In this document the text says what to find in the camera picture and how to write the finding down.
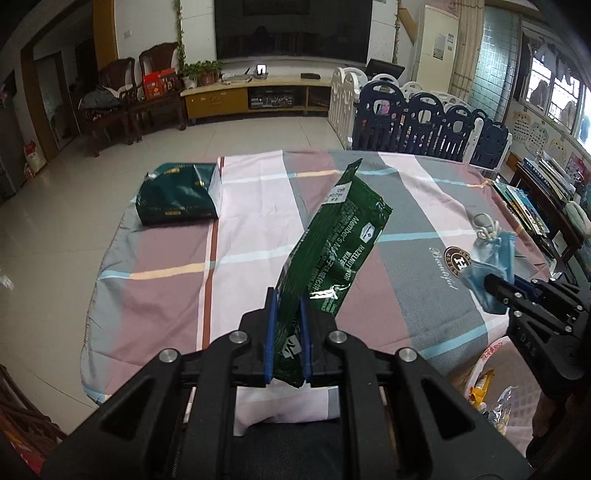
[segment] red gift box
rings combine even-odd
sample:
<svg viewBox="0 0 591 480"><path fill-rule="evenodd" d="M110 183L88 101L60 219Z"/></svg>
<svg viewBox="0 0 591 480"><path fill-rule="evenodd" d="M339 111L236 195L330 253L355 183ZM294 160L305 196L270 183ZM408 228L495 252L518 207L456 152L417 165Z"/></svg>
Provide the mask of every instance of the red gift box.
<svg viewBox="0 0 591 480"><path fill-rule="evenodd" d="M174 76L175 74L176 70L171 68L145 75L144 94L146 99L150 100L165 95L174 84L174 82L171 81L171 76Z"/></svg>

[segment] green snack bag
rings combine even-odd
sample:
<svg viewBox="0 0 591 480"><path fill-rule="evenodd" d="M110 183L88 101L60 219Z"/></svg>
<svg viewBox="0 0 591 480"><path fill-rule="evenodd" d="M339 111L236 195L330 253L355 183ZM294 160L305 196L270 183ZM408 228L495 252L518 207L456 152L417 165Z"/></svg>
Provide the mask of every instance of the green snack bag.
<svg viewBox="0 0 591 480"><path fill-rule="evenodd" d="M217 218L222 178L217 163L165 163L145 176L135 200L143 225Z"/></svg>
<svg viewBox="0 0 591 480"><path fill-rule="evenodd" d="M309 294L312 306L336 314L392 213L382 197L355 176L360 165L361 159L347 166L279 276L273 374L295 387L304 382L300 297Z"/></svg>

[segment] wooden cabinet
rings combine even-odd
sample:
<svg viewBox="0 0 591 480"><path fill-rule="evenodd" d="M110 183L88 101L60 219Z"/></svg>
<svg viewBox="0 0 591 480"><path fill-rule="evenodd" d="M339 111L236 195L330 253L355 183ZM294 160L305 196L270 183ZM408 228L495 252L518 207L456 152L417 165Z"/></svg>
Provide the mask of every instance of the wooden cabinet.
<svg viewBox="0 0 591 480"><path fill-rule="evenodd" d="M249 89L264 87L291 87L296 92L294 105L288 108L253 108L248 106ZM227 85L222 82L196 87L181 92L187 104L190 119L235 113L263 112L328 112L330 103L330 79L302 79L299 76L271 76L252 79L241 84Z"/></svg>
<svg viewBox="0 0 591 480"><path fill-rule="evenodd" d="M248 89L237 88L185 97L189 118L248 112Z"/></svg>

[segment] tiled floor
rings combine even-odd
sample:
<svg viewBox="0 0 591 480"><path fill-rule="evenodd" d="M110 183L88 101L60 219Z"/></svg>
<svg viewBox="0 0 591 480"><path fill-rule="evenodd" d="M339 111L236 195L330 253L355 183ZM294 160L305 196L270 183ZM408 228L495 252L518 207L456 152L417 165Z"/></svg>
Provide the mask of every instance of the tiled floor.
<svg viewBox="0 0 591 480"><path fill-rule="evenodd" d="M253 118L166 129L90 157L84 139L0 206L0 364L64 431L94 409L80 349L96 273L146 171L165 162L271 150L341 148L324 118Z"/></svg>

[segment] television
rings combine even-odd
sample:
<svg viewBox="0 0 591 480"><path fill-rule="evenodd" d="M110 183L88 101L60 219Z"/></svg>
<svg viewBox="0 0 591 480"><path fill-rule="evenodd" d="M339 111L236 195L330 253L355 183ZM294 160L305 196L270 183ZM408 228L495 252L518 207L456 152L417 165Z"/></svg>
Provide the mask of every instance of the television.
<svg viewBox="0 0 591 480"><path fill-rule="evenodd" d="M215 0L218 60L322 57L365 63L371 0Z"/></svg>

